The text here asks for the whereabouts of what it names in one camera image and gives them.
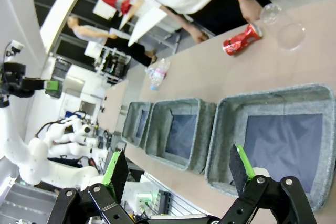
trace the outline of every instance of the hair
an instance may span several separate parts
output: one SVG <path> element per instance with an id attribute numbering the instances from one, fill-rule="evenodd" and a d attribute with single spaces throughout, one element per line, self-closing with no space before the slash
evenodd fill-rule
<path id="1" fill-rule="evenodd" d="M 67 19 L 67 24 L 68 24 L 68 27 L 69 27 L 69 28 L 72 27 L 72 25 L 71 25 L 71 20 L 72 20 L 72 19 L 77 19 L 77 20 L 79 20 L 76 16 L 70 16 L 70 17 L 68 17 L 68 19 Z"/>

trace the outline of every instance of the fabric bin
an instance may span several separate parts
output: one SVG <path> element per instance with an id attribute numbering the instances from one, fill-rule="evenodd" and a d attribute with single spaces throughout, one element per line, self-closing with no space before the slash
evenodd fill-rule
<path id="1" fill-rule="evenodd" d="M 121 135 L 124 141 L 144 148 L 151 109 L 150 102 L 130 103 Z"/>
<path id="2" fill-rule="evenodd" d="M 242 145 L 252 167 L 275 181 L 297 177 L 313 210 L 330 192 L 335 167 L 335 99 L 321 84 L 239 94 L 217 105 L 205 177 L 237 197 L 229 170 L 232 144 Z"/>
<path id="3" fill-rule="evenodd" d="M 216 105 L 200 99 L 154 104 L 145 151 L 180 170 L 204 172 Z"/>

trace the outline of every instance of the person in gray shirt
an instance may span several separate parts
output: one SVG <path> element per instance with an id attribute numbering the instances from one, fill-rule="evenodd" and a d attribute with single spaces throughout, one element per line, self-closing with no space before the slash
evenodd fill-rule
<path id="1" fill-rule="evenodd" d="M 69 17 L 67 23 L 77 38 L 85 41 L 93 41 L 110 48 L 116 47 L 119 51 L 131 56 L 134 60 L 146 67 L 157 60 L 155 50 L 145 51 L 145 47 L 138 43 L 134 43 L 129 47 L 127 45 L 127 39 L 119 38 L 117 35 L 109 34 L 108 31 L 97 27 L 89 25 L 81 26 L 79 25 L 79 19 L 77 17 Z"/>

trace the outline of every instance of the can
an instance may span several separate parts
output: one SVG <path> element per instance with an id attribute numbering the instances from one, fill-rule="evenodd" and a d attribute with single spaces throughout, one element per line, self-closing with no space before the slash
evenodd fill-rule
<path id="1" fill-rule="evenodd" d="M 235 55 L 262 37 L 263 31 L 261 31 L 260 27 L 255 24 L 248 24 L 243 33 L 237 34 L 223 42 L 223 50 L 225 50 L 228 55 Z"/>

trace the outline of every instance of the green object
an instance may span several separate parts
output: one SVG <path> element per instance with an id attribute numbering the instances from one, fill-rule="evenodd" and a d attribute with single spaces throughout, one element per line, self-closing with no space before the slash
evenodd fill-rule
<path id="1" fill-rule="evenodd" d="M 103 185 L 106 186 L 107 189 L 111 191 L 112 197 L 114 199 L 116 199 L 116 193 L 114 192 L 114 187 L 111 183 L 111 177 L 113 175 L 113 172 L 116 167 L 119 156 L 120 156 L 120 152 L 113 153 L 109 166 L 107 167 L 106 172 L 104 174 L 104 178 L 101 182 Z"/>
<path id="2" fill-rule="evenodd" d="M 251 180 L 256 174 L 254 173 L 253 167 L 251 166 L 250 161 L 248 160 L 248 157 L 244 151 L 244 148 L 241 145 L 237 145 L 238 153 L 240 155 L 241 161 L 243 161 L 245 171 L 247 174 L 248 179 Z"/>
<path id="3" fill-rule="evenodd" d="M 58 81 L 45 81 L 44 82 L 45 90 L 58 90 L 59 84 Z"/>

